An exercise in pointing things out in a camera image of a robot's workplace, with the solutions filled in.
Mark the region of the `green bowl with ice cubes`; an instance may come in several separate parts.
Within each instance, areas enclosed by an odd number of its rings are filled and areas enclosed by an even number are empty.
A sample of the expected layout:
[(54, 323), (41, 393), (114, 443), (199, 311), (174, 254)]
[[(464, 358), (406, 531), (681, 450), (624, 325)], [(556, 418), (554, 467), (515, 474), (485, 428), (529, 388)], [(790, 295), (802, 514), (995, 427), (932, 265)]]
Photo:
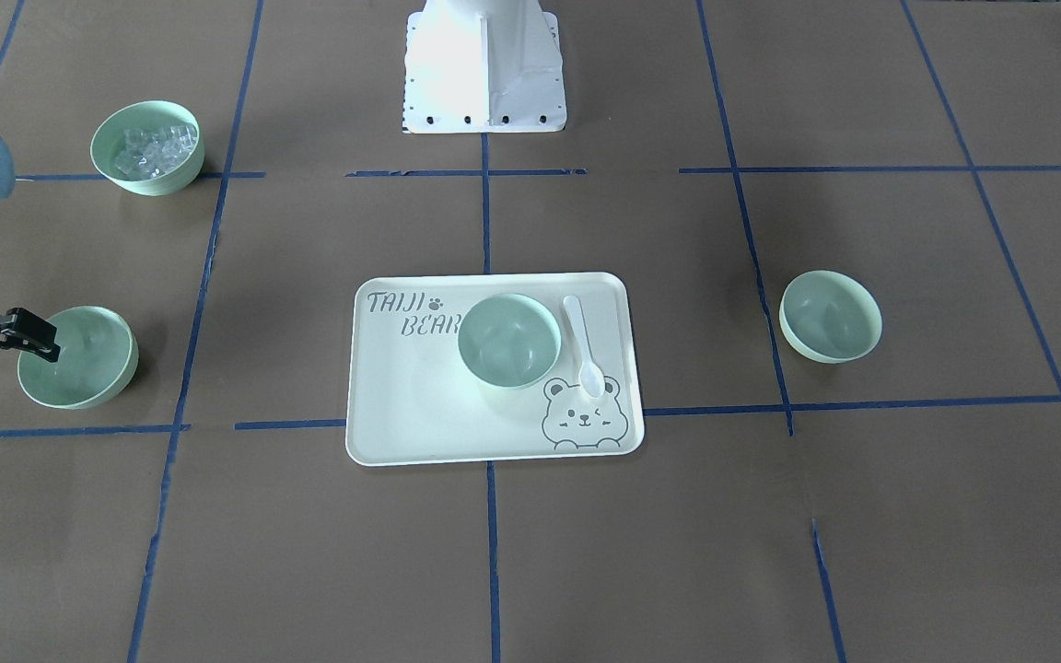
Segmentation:
[(197, 118), (166, 100), (135, 102), (111, 114), (89, 151), (97, 172), (147, 197), (181, 192), (201, 176), (205, 158)]

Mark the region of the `white plastic spoon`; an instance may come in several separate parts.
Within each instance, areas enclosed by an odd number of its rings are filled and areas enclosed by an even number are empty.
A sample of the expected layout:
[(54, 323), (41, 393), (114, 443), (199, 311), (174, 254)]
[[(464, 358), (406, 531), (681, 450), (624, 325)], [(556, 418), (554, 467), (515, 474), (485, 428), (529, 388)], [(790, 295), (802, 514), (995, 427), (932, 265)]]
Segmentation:
[(591, 399), (601, 399), (601, 396), (605, 394), (605, 374), (593, 357), (580, 298), (576, 295), (566, 295), (563, 307), (574, 343), (576, 343), (578, 383)]

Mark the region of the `green bowl moved to tray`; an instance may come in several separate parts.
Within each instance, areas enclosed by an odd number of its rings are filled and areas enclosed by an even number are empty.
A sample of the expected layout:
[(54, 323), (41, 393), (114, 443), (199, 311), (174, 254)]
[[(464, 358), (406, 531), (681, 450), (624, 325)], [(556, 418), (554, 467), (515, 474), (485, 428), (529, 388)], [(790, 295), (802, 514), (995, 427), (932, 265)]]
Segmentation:
[(109, 308), (77, 306), (46, 319), (56, 330), (58, 360), (21, 354), (17, 381), (35, 403), (54, 411), (88, 411), (129, 386), (139, 364), (131, 324)]

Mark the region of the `pale green bear tray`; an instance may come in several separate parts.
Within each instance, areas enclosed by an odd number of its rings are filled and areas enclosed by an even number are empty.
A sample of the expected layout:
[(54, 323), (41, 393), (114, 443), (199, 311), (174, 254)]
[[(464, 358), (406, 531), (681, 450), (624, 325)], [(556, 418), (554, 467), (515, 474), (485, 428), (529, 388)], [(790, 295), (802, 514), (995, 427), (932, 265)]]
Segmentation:
[[(563, 352), (521, 390), (485, 386), (458, 357), (458, 330), (480, 299), (533, 297), (563, 332)], [(580, 298), (605, 378), (593, 400), (577, 380), (563, 297)], [(361, 465), (623, 456), (645, 436), (627, 290), (606, 272), (379, 277), (356, 290), (345, 448)]]

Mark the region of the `white pedestal column base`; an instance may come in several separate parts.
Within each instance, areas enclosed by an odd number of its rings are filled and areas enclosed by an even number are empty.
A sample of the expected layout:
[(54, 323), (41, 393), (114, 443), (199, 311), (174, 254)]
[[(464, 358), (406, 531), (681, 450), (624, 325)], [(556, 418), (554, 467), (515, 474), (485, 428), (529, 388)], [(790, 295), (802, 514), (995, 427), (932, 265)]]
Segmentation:
[(405, 27), (402, 130), (566, 129), (557, 16), (538, 1), (427, 1)]

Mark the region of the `green bowl on tray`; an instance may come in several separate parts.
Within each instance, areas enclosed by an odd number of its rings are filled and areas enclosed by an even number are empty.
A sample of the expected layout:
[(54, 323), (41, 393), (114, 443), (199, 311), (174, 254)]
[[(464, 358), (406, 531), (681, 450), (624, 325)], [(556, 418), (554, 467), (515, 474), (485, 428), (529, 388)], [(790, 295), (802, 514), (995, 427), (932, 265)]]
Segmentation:
[(480, 299), (463, 316), (456, 352), (485, 386), (521, 390), (554, 368), (563, 352), (563, 332), (538, 299), (502, 293)]

